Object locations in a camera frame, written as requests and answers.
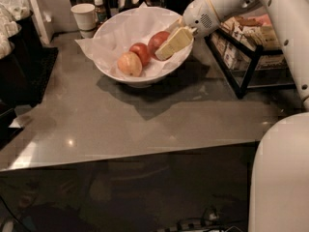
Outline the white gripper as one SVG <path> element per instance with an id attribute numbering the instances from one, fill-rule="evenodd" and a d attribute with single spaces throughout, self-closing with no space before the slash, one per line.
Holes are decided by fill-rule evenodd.
<path id="1" fill-rule="evenodd" d="M 211 0 L 194 0 L 184 10 L 183 17 L 180 16 L 165 29 L 172 34 L 154 53 L 154 56 L 160 61 L 165 61 L 189 46 L 193 36 L 204 38 L 219 26 L 220 20 Z"/>

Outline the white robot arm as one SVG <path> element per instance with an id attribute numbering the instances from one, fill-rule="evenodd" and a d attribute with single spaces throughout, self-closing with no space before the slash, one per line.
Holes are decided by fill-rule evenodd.
<path id="1" fill-rule="evenodd" d="M 205 37 L 234 15 L 264 7 L 297 90 L 296 108 L 279 102 L 257 148 L 248 232 L 309 232 L 308 0 L 193 0 L 183 22 Z"/>

